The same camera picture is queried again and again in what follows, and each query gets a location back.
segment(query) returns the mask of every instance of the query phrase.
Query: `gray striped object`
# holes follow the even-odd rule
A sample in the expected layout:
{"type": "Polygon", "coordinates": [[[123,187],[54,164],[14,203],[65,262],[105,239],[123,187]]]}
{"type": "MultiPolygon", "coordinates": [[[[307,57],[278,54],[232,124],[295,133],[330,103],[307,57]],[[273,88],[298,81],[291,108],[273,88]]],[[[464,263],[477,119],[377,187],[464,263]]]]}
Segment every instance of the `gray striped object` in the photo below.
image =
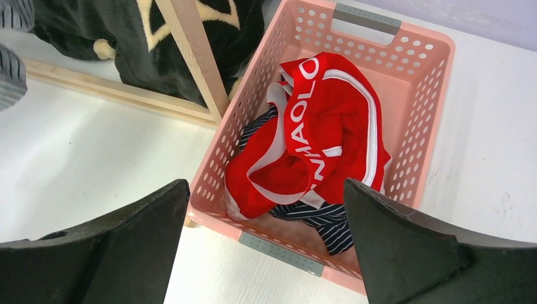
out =
{"type": "MultiPolygon", "coordinates": [[[[32,0],[0,0],[0,12],[4,29],[28,32],[34,26],[32,0]]],[[[0,111],[13,106],[27,90],[24,63],[0,44],[0,111]]]]}

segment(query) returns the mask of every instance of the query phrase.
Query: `pink laundry basket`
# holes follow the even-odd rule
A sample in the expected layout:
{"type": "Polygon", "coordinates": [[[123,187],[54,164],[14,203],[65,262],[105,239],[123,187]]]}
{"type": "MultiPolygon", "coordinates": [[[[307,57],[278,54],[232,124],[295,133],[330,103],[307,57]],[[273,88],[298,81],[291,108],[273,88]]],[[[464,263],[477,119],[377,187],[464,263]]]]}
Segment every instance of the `pink laundry basket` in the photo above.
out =
{"type": "Polygon", "coordinates": [[[198,173],[191,218],[240,243],[365,294],[354,249],[329,256],[315,229],[265,215],[247,222],[225,217],[224,171],[238,153],[243,127],[267,109],[265,91],[278,64],[320,52],[339,53],[370,80],[382,104],[384,145],[393,161],[386,195],[418,207],[433,154],[455,45],[446,35],[323,0],[283,0],[222,120],[198,173]],[[395,35],[383,45],[338,32],[341,20],[395,35]]]}

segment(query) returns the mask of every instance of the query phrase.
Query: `wooden plank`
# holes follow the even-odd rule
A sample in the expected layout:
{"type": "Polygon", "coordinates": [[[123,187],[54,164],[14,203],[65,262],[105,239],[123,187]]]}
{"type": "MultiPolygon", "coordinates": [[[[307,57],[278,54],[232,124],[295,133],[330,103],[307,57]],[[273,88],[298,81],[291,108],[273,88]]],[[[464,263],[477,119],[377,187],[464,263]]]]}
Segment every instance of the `wooden plank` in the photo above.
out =
{"type": "Polygon", "coordinates": [[[177,47],[194,77],[214,121],[229,106],[224,84],[203,28],[195,0],[155,0],[177,47]]]}
{"type": "Polygon", "coordinates": [[[27,75],[32,79],[106,99],[113,99],[127,105],[180,118],[195,124],[216,127],[211,113],[206,108],[190,101],[27,58],[24,59],[24,63],[27,75]]]}

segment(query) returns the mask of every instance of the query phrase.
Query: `wooden leg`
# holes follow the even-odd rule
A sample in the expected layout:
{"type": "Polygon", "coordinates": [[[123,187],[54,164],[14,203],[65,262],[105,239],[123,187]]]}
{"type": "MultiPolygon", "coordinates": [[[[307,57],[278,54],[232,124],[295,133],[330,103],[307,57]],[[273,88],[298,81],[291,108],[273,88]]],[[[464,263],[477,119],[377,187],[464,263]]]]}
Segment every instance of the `wooden leg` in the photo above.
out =
{"type": "Polygon", "coordinates": [[[196,222],[193,221],[188,215],[185,217],[183,227],[196,228],[196,222]]]}

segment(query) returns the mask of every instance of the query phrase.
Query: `striped cloth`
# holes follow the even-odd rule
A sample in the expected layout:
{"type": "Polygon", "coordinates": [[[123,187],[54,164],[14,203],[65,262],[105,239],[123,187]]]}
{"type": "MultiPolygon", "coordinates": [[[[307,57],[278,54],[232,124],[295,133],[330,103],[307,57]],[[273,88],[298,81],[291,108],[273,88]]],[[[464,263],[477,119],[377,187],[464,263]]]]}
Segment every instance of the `striped cloth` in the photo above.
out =
{"type": "MultiPolygon", "coordinates": [[[[239,140],[239,148],[243,150],[255,131],[277,115],[278,110],[272,105],[267,112],[245,126],[239,140]]],[[[324,202],[320,208],[315,208],[297,201],[291,205],[278,205],[269,213],[278,219],[297,220],[315,228],[330,255],[342,253],[354,245],[343,205],[324,202]]]]}
{"type": "MultiPolygon", "coordinates": [[[[0,0],[0,12],[4,29],[28,32],[34,26],[32,0],[0,0]]],[[[24,63],[0,44],[0,111],[13,106],[27,91],[24,63]]]]}

